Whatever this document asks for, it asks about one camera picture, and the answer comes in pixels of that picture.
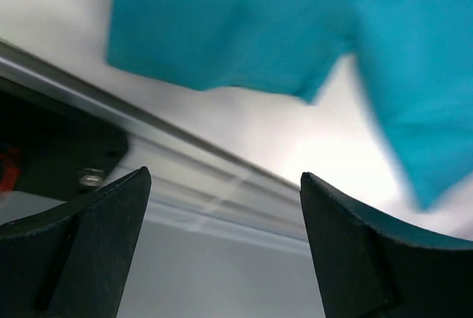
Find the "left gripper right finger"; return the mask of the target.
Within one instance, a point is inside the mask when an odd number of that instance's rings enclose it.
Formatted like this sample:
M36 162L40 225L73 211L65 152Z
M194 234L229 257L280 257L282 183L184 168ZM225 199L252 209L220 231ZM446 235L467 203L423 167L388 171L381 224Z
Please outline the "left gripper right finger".
M300 199L327 317L470 317L472 242L406 223L305 172Z

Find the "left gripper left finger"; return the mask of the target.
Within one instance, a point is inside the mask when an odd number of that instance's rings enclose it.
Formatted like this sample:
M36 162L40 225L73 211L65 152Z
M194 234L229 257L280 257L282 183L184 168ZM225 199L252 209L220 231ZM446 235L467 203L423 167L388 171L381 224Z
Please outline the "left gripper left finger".
M116 317L151 184L141 167L1 225L1 316Z

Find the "teal t shirt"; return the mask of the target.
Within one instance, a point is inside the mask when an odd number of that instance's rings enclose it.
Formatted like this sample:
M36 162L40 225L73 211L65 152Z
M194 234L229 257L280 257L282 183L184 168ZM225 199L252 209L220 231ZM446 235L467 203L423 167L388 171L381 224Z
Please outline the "teal t shirt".
M311 102L349 53L429 208L472 173L472 0L112 0L106 60L189 89Z

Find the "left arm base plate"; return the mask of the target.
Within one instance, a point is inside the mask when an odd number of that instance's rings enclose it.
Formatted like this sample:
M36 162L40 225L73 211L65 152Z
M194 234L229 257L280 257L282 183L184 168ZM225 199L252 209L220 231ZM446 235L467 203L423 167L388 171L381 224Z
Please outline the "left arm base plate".
M1 79L1 194L71 200L100 187L128 150L115 125Z

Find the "aluminium rail frame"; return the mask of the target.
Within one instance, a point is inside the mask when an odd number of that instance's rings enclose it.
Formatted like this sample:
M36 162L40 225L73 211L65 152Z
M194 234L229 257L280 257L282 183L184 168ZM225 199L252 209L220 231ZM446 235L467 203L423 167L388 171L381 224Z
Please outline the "aluminium rail frame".
M1 46L1 75L125 129L129 153L115 176L149 168L148 221L310 253L296 185L7 44Z

